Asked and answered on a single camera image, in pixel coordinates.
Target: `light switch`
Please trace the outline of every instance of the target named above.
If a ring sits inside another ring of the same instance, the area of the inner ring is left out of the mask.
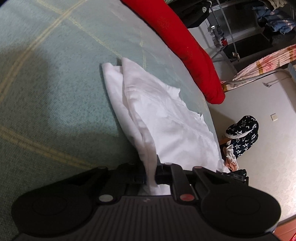
[[[278,119],[276,113],[271,115],[271,119],[272,121],[276,121]]]

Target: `red cushion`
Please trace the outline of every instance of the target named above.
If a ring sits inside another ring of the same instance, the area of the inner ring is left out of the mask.
[[[225,93],[211,58],[165,1],[122,0],[122,2],[142,17],[182,60],[206,100],[211,104],[221,104],[225,99]]]

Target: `metal bar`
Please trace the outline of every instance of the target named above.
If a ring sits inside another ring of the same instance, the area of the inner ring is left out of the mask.
[[[221,51],[223,51],[223,49],[225,49],[226,46],[223,46],[222,48],[220,48],[220,50],[211,58],[215,58],[219,53],[221,53]]]
[[[225,59],[225,62],[230,67],[230,69],[233,72],[233,76],[237,75],[237,70],[235,69],[233,63],[229,60],[229,58],[226,56],[226,54],[222,51],[221,52],[222,57]]]
[[[213,60],[212,62],[217,63],[217,62],[224,62],[224,61],[225,61],[225,59],[217,59],[217,60]]]
[[[222,3],[221,7],[225,8],[225,7],[229,7],[229,6],[238,4],[238,3],[243,3],[243,2],[248,2],[248,1],[249,0],[230,0],[230,1],[226,1],[226,2]],[[209,12],[220,10],[221,7],[219,5],[214,5],[214,6],[212,6],[212,9],[210,9]]]
[[[269,72],[266,72],[264,74],[260,74],[260,75],[257,75],[257,76],[254,76],[254,77],[250,77],[250,78],[246,78],[246,79],[243,79],[243,80],[234,80],[234,81],[226,81],[224,82],[224,84],[226,85],[234,85],[234,84],[243,84],[245,82],[253,82],[255,80],[259,80],[267,75],[270,75],[270,74],[273,74],[273,73],[276,73],[276,72],[284,72],[286,73],[289,77],[291,77],[291,74],[288,70],[286,69],[274,69],[274,70],[271,70]]]
[[[211,9],[211,11],[212,11],[212,13],[213,13],[213,15],[214,15],[214,18],[216,19],[217,26],[220,27],[220,24],[219,24],[219,22],[218,22],[218,18],[217,18],[217,16],[216,16],[216,14],[214,13],[212,7],[210,7],[210,9]]]
[[[228,23],[228,21],[227,21],[226,15],[225,15],[225,13],[224,13],[224,11],[223,11],[223,8],[221,7],[221,4],[220,4],[220,1],[219,1],[219,0],[217,0],[217,3],[218,3],[218,5],[219,5],[219,7],[220,7],[220,9],[221,9],[221,12],[222,12],[222,14],[223,14],[224,20],[225,20],[226,25],[227,25],[227,27],[228,27],[229,34],[230,34],[230,37],[231,37],[231,40],[232,40],[232,43],[233,43],[234,51],[235,51],[235,54],[236,54],[236,58],[237,58],[237,60],[239,60],[239,57],[238,57],[239,55],[238,55],[238,53],[237,53],[237,47],[235,46],[235,42],[234,42],[234,39],[233,39],[233,36],[232,36],[232,33],[231,33],[231,29],[230,29],[229,23]]]

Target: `white towel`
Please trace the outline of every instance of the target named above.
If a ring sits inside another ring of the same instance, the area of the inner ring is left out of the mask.
[[[187,109],[180,89],[161,82],[135,62],[103,64],[107,92],[118,121],[144,163],[152,195],[161,195],[154,176],[157,157],[184,170],[203,166],[216,171],[219,153],[203,117]]]

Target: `blue clothing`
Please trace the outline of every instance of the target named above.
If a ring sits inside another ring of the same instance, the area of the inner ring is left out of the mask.
[[[296,26],[296,21],[279,9],[273,11],[268,7],[253,7],[252,9],[256,12],[258,22],[267,21],[267,26],[271,27],[273,32],[279,31],[285,34]]]

